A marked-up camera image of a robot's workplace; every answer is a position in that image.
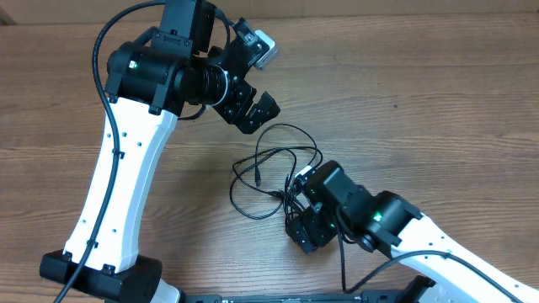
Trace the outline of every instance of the wall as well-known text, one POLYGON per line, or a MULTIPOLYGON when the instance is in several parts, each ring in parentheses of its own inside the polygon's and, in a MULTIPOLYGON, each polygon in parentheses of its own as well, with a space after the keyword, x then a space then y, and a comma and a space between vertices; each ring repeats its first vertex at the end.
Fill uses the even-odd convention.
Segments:
MULTIPOLYGON (((0 0, 8 24, 104 23, 142 0, 0 0)), ((229 18, 290 18, 366 14, 524 13, 537 0, 214 0, 229 18)), ((127 20, 159 20, 162 8, 147 8, 127 20)))

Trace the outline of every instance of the wooden table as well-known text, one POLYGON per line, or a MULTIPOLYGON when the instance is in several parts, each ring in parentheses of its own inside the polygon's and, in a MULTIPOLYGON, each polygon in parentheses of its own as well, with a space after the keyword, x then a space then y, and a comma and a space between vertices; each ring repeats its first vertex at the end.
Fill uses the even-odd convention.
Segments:
MULTIPOLYGON (((149 23, 120 24, 109 53, 149 23)), ((539 288, 539 18, 479 14, 254 20, 280 56, 248 81, 307 130, 327 159, 371 192, 399 193, 462 245, 539 288)), ((104 124, 90 54, 100 25, 0 28, 0 301, 51 302, 41 256, 80 215, 104 124)), ((224 31, 214 42, 222 45, 224 31)), ((186 109, 193 113, 196 109, 186 109)), ((253 153, 213 111, 180 123, 165 147, 141 224, 141 254, 191 294, 339 292, 336 241, 306 256, 283 214, 251 221, 228 200, 231 164, 253 153)), ((263 146, 296 144, 290 131, 263 146)), ((262 167, 282 186, 291 160, 262 167)), ((248 211, 276 201, 238 188, 248 211)), ((383 262, 346 248, 349 284, 383 262)), ((404 287, 391 268, 368 288, 404 287)), ((76 291, 66 302, 94 302, 76 291)))

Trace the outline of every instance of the cable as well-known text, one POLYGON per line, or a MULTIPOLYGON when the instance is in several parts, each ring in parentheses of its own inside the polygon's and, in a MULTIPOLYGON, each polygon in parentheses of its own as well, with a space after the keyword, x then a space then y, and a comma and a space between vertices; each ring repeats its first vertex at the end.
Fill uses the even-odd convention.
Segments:
POLYGON ((146 3, 139 3, 137 5, 134 5, 116 14, 103 27, 103 29, 101 29, 101 32, 99 33, 98 38, 95 41, 95 45, 93 46, 93 52, 92 52, 93 81, 95 82, 95 87, 97 88, 99 97, 101 98, 101 102, 103 103, 104 111, 107 114, 107 117, 109 118, 110 128, 112 129, 112 136, 114 139, 114 154, 112 157, 112 168, 110 169, 109 183, 107 185, 107 189, 104 194, 103 204, 101 205, 101 208, 99 209, 99 213, 95 221, 95 225, 93 226, 92 234, 90 236, 90 239, 88 240, 86 249, 84 250, 84 254, 81 257, 81 260, 77 265, 77 268, 73 272, 73 275, 64 285, 64 287, 61 289, 58 296, 55 298, 54 303, 59 303, 63 300, 63 298, 66 296, 67 292, 69 291, 69 289, 71 289, 71 287, 77 280, 78 275, 81 273, 81 271, 84 268, 84 264, 88 260, 90 252, 92 251, 92 248, 96 243, 95 239, 97 238, 97 235, 99 233, 99 228, 101 227, 101 222, 103 221, 104 214, 107 210, 107 206, 109 205, 110 195, 112 194, 112 189, 115 186, 116 174, 118 173, 118 162, 120 160, 120 136, 118 135, 118 126, 116 125, 114 113, 112 112, 112 109, 110 108, 109 100, 107 99, 107 96, 104 93, 103 85, 101 84, 101 79, 99 78, 99 66, 98 66, 99 47, 101 46, 101 42, 103 41, 103 38, 105 34, 107 34, 109 29, 116 22, 118 22, 118 20, 122 19, 128 13, 134 12, 141 8, 148 8, 148 7, 156 6, 156 5, 164 5, 165 2, 166 1, 164 0, 157 0, 157 1, 151 1, 151 2, 146 2, 146 3))
POLYGON ((204 104, 202 104, 202 107, 200 107, 199 111, 197 111, 196 114, 193 114, 193 115, 191 115, 189 117, 179 117, 178 120, 187 121, 187 120, 199 119, 202 116, 202 114, 204 114, 205 108, 206 108, 206 106, 204 104))
POLYGON ((296 156, 296 154, 294 152, 295 150, 313 151, 314 152, 311 160, 309 161, 309 163, 307 165, 312 165, 312 163, 314 162, 314 160, 316 159, 318 154, 320 155, 320 159, 314 165, 314 168, 316 168, 316 167, 320 166, 320 164, 322 164, 323 154, 318 149, 315 140, 308 133, 306 133, 304 130, 302 130, 301 128, 299 128, 297 126, 294 126, 294 125, 285 124, 285 123, 274 124, 274 125, 268 127, 267 129, 265 129, 262 132, 262 134, 260 135, 260 137, 259 137, 259 139, 258 139, 258 141, 256 143, 256 151, 255 151, 254 155, 246 157, 246 158, 244 158, 242 160, 239 160, 239 161, 233 163, 232 170, 234 171, 234 174, 236 175, 236 177, 233 179, 232 183, 230 184, 229 196, 230 196, 230 203, 232 204, 232 206, 240 214, 248 217, 249 219, 262 220, 262 219, 265 219, 265 218, 268 218, 268 217, 272 216, 277 211, 279 211, 279 209, 281 207, 283 207, 284 212, 285 212, 285 225, 287 226, 288 223, 291 221, 291 219, 294 218, 295 215, 299 215, 302 211, 305 210, 305 207, 299 202, 299 200, 296 197, 297 193, 293 189, 291 189, 291 183, 294 181, 294 176, 295 176, 294 172, 296 171, 296 166, 297 166, 297 156, 296 156), (291 127, 293 129, 299 130, 300 132, 305 134, 312 141, 313 146, 274 147, 274 148, 270 148, 270 149, 259 152, 259 144, 260 144, 260 141, 262 140, 262 137, 264 136, 264 134, 266 134, 269 130, 274 129, 277 126, 286 126, 286 127, 291 127), (276 155, 276 154, 278 154, 280 152, 288 152, 294 158, 294 162, 292 164, 292 168, 290 170, 290 173, 288 174, 288 176, 286 177, 286 180, 285 180, 284 189, 279 189, 279 190, 263 190, 263 189, 259 189, 259 188, 255 187, 255 186, 247 183, 242 178, 242 176, 246 172, 248 172, 248 171, 250 171, 250 170, 252 170, 254 168, 255 169, 258 168, 258 166, 260 164, 266 162, 267 160, 272 158, 272 156, 274 156, 274 155, 276 155), (242 164, 242 163, 244 163, 246 161, 249 161, 251 159, 254 159, 254 164, 251 164, 247 168, 243 169, 241 172, 237 171, 236 166, 238 166, 238 165, 240 165, 240 164, 242 164), (245 186, 247 186, 248 188, 250 188, 252 190, 255 190, 255 191, 259 192, 259 193, 267 194, 267 195, 272 196, 274 198, 280 199, 279 205, 277 205, 277 207, 275 209, 273 209, 272 211, 270 211, 269 213, 264 214, 264 215, 252 215, 252 214, 249 214, 249 213, 245 212, 239 206, 236 205, 236 203, 234 202, 234 198, 232 197, 232 191, 234 189, 234 184, 238 180, 241 181, 245 186))
POLYGON ((343 245, 343 236, 340 232, 340 224, 335 224, 337 228, 337 237, 339 238, 339 250, 340 250, 340 265, 341 265, 341 284, 343 288, 343 292, 345 294, 351 294, 358 290, 361 286, 366 284, 370 279, 372 279, 374 276, 379 274, 382 270, 387 269, 391 266, 393 266, 396 263, 399 263, 400 261, 404 260, 405 258, 411 258, 411 257, 417 257, 417 256, 441 256, 443 258, 449 258, 455 262, 460 263, 461 265, 465 266, 466 268, 472 270, 476 275, 484 279, 485 281, 489 282, 496 290, 499 290, 502 294, 509 297, 512 301, 517 303, 522 303, 521 300, 519 300, 517 297, 515 297, 513 294, 511 294, 508 290, 506 290, 503 286, 498 284, 496 281, 494 281, 492 278, 488 277, 485 273, 483 273, 481 270, 477 269, 473 265, 471 265, 466 260, 463 260, 449 252, 439 252, 434 250, 422 250, 417 252, 408 252, 405 254, 402 254, 398 257, 395 257, 384 264, 380 265, 378 268, 371 271, 368 275, 365 276, 360 282, 355 284, 352 288, 346 289, 346 272, 345 272, 345 266, 344 266, 344 245, 343 245))

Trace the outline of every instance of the wooden surface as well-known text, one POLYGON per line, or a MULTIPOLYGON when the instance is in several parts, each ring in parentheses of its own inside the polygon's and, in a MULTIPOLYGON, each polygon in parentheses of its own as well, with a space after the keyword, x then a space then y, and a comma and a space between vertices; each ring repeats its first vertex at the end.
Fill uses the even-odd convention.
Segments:
MULTIPOLYGON (((535 14, 252 24, 280 47, 271 68, 248 75, 279 103, 275 122, 304 128, 357 183, 401 194, 472 252, 539 288, 535 14)), ((112 50, 150 25, 115 27, 102 67, 112 50)), ((1 302, 51 302, 60 290, 39 277, 38 267, 70 236, 99 152, 104 114, 90 70, 99 30, 0 28, 1 302)), ((306 256, 285 234, 282 213, 251 221, 230 206, 231 164, 253 152, 257 137, 241 135, 213 111, 178 125, 150 190, 141 254, 162 260, 163 277, 191 294, 339 292, 336 242, 306 256)), ((304 140, 282 131, 264 146, 304 140)), ((262 167, 264 187, 280 187, 290 164, 282 157, 262 167)), ((247 190, 236 193, 248 211, 276 206, 247 190)), ((385 260, 356 247, 346 252, 349 284, 385 260)), ((397 266, 368 287, 404 287, 413 276, 397 266)))
MULTIPOLYGON (((0 0, 10 24, 96 24, 141 0, 0 0)), ((211 0, 229 18, 292 18, 425 13, 533 13, 537 0, 211 0)), ((147 8, 130 21, 161 19, 162 8, 147 8)))

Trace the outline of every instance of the wire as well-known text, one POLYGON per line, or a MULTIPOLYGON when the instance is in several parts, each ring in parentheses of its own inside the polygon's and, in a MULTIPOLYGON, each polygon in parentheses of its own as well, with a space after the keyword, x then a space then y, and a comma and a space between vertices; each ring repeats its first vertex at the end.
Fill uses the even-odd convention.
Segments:
POLYGON ((75 281, 77 280, 78 275, 81 273, 81 271, 84 268, 84 264, 88 260, 88 257, 90 255, 90 252, 92 251, 92 248, 96 244, 96 238, 99 233, 99 228, 101 227, 101 222, 103 221, 104 214, 107 210, 107 206, 109 205, 110 201, 110 195, 112 194, 112 189, 115 186, 115 180, 116 180, 116 174, 118 173, 118 162, 120 161, 120 136, 118 135, 118 126, 116 125, 116 120, 114 117, 114 113, 112 112, 112 109, 109 105, 109 100, 107 99, 107 96, 104 93, 103 85, 101 84, 101 79, 99 78, 99 66, 98 66, 98 57, 99 57, 99 47, 101 46, 101 42, 103 41, 103 38, 105 34, 109 31, 109 29, 116 23, 118 20, 122 19, 124 16, 126 16, 128 13, 132 13, 138 9, 141 8, 148 8, 151 6, 156 5, 164 5, 166 1, 164 0, 157 0, 157 1, 151 1, 146 3, 139 3, 137 5, 134 5, 130 8, 127 8, 123 10, 122 12, 116 14, 104 27, 101 29, 101 32, 98 35, 98 38, 95 41, 95 45, 93 46, 93 52, 92 52, 92 72, 93 72, 93 80, 95 81, 95 87, 98 90, 99 97, 101 98, 101 102, 104 106, 104 111, 107 114, 107 117, 109 118, 110 122, 110 128, 112 129, 112 136, 114 139, 114 154, 112 157, 112 168, 110 169, 110 177, 109 177, 109 183, 107 185, 107 189, 104 194, 103 198, 103 204, 101 205, 101 208, 99 209, 98 216, 95 221, 95 225, 93 226, 92 234, 88 240, 86 249, 84 250, 83 256, 81 257, 80 262, 77 265, 77 268, 73 272, 73 275, 71 278, 67 281, 67 283, 64 285, 64 287, 61 289, 58 296, 55 298, 54 303, 59 303, 63 300, 63 298, 66 296, 67 292, 75 281))
POLYGON ((206 106, 202 104, 202 106, 200 107, 199 111, 196 112, 196 114, 193 114, 189 117, 179 117, 178 120, 181 120, 181 121, 197 120, 202 116, 202 114, 204 114, 205 108, 206 106))
POLYGON ((457 257, 457 256, 455 256, 455 255, 453 255, 453 254, 451 254, 449 252, 439 252, 439 251, 435 251, 435 250, 422 250, 422 251, 417 251, 417 252, 408 252, 408 253, 402 254, 402 255, 400 255, 398 257, 395 257, 395 258, 385 262, 384 264, 380 265, 378 268, 374 269, 373 271, 371 271, 368 275, 365 276, 365 278, 363 278, 360 282, 355 284, 352 288, 346 289, 346 271, 345 271, 345 266, 344 266, 345 260, 344 260, 344 245, 343 245, 343 240, 344 239, 343 239, 343 236, 342 236, 341 231, 340 231, 340 227, 342 227, 342 226, 340 226, 340 224, 338 223, 338 224, 335 224, 335 227, 337 228, 337 237, 339 239, 340 266, 341 266, 340 267, 341 268, 341 284, 342 284, 343 292, 345 294, 351 294, 351 293, 355 292, 361 286, 365 285, 370 279, 372 279, 374 276, 379 274, 381 271, 383 271, 384 269, 390 268, 391 266, 393 266, 396 263, 399 263, 400 261, 404 260, 405 258, 411 258, 411 257, 417 257, 417 256, 441 256, 443 258, 448 258, 448 259, 451 259, 453 261, 456 261, 456 262, 460 263, 461 265, 465 266, 466 268, 472 270, 476 275, 478 275, 479 277, 481 277, 485 281, 489 282, 496 290, 499 290, 502 294, 509 297, 512 301, 517 302, 517 303, 522 303, 521 300, 519 300, 517 297, 515 297, 513 294, 511 294, 503 286, 498 284, 492 278, 488 277, 485 273, 483 273, 481 270, 479 270, 476 267, 474 267, 473 265, 471 265, 466 260, 463 260, 463 259, 461 259, 461 258, 459 258, 459 257, 457 257))
POLYGON ((285 123, 274 124, 274 125, 268 127, 267 129, 265 129, 262 132, 262 134, 260 134, 260 137, 259 137, 259 139, 258 139, 258 141, 256 143, 256 151, 255 151, 254 155, 246 157, 246 158, 244 158, 242 160, 239 160, 239 161, 233 163, 232 170, 234 171, 234 174, 236 175, 236 177, 233 179, 232 183, 230 184, 229 196, 230 196, 230 203, 232 204, 232 206, 240 214, 248 217, 249 219, 262 220, 262 219, 265 219, 265 218, 268 218, 268 217, 272 216, 277 211, 279 211, 279 209, 281 207, 283 207, 283 210, 285 212, 285 225, 288 226, 289 222, 296 215, 299 215, 302 211, 305 210, 305 207, 299 202, 299 200, 296 197, 297 193, 291 188, 291 183, 294 181, 294 176, 295 176, 294 172, 296 171, 296 166, 297 166, 297 155, 295 154, 294 151, 313 151, 314 153, 312 155, 312 158, 311 158, 311 160, 309 161, 309 163, 307 165, 312 165, 312 163, 316 159, 317 155, 320 155, 320 159, 314 165, 314 168, 316 168, 316 167, 320 166, 320 164, 322 164, 323 154, 318 149, 315 140, 308 133, 306 133, 304 130, 302 130, 301 128, 299 128, 297 126, 294 126, 294 125, 285 124, 285 123), (299 130, 300 132, 305 134, 312 141, 312 146, 274 147, 274 148, 270 148, 270 149, 259 152, 259 144, 260 144, 260 141, 262 140, 262 137, 264 136, 264 134, 266 134, 269 130, 274 129, 277 126, 291 127, 293 129, 299 130), (294 159, 294 162, 292 164, 292 168, 290 170, 290 173, 288 174, 288 176, 285 179, 285 184, 284 184, 285 186, 284 186, 283 189, 279 189, 279 190, 259 189, 259 188, 255 187, 255 186, 247 183, 242 178, 242 176, 246 172, 249 172, 252 169, 257 168, 260 164, 266 162, 267 160, 272 158, 272 156, 274 156, 274 155, 276 155, 276 154, 278 154, 280 152, 288 152, 294 159), (241 172, 237 171, 237 169, 236 169, 237 166, 239 166, 240 164, 243 164, 244 162, 249 161, 251 159, 254 159, 254 164, 251 164, 250 166, 246 167, 241 172), (269 195, 271 197, 280 199, 280 203, 277 205, 277 207, 275 209, 273 209, 272 211, 270 211, 269 213, 264 214, 264 215, 253 215, 253 214, 249 214, 249 213, 245 212, 239 206, 236 205, 236 203, 234 202, 234 198, 232 197, 234 184, 238 180, 241 181, 245 186, 247 186, 248 188, 250 188, 252 190, 255 190, 255 191, 257 191, 257 192, 259 192, 261 194, 267 194, 267 195, 269 195))

